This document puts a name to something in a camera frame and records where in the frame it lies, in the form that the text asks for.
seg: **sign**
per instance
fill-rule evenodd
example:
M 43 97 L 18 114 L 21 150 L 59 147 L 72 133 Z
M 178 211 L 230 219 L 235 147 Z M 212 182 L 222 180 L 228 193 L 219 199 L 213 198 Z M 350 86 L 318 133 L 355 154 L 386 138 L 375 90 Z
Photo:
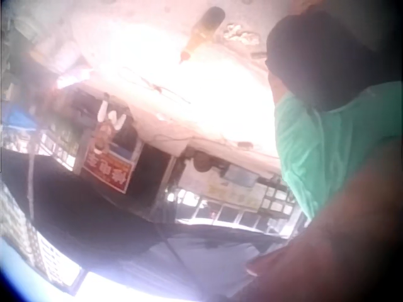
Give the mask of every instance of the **sign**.
M 212 168 L 200 173 L 189 161 L 179 180 L 179 187 L 208 198 L 236 204 L 241 207 L 258 210 L 266 195 L 267 186 L 256 183 L 253 187 L 244 187 L 220 177 Z
M 82 167 L 103 183 L 125 194 L 134 165 L 111 151 L 95 154 L 93 149 L 89 148 Z

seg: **green shirt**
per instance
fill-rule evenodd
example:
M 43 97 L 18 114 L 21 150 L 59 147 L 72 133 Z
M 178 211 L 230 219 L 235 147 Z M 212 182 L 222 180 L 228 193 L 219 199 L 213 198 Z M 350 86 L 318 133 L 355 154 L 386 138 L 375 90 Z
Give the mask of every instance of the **green shirt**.
M 402 83 L 369 87 L 328 112 L 287 94 L 275 120 L 283 178 L 312 219 L 377 146 L 402 136 Z

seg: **bright sky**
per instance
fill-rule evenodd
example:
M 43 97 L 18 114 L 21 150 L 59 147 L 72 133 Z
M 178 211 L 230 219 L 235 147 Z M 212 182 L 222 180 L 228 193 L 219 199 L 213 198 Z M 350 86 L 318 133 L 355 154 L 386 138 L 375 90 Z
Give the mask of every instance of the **bright sky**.
M 0 264 L 2 273 L 28 302 L 185 302 L 144 294 L 92 272 L 85 278 L 76 297 L 72 297 L 44 280 L 3 239 L 0 240 Z

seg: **red sign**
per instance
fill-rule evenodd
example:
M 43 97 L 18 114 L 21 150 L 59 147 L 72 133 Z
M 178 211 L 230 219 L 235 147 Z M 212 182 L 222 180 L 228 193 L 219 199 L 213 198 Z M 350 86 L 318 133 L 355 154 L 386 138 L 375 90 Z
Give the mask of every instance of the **red sign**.
M 113 189 L 126 193 L 134 163 L 111 152 L 96 154 L 89 149 L 83 168 Z

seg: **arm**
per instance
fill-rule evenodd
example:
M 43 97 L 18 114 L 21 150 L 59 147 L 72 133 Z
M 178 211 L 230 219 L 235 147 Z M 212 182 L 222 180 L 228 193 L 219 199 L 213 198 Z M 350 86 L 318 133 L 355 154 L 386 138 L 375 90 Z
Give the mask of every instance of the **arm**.
M 259 277 L 248 300 L 357 301 L 399 243 L 402 183 L 400 139 L 368 161 L 303 234 L 250 263 Z

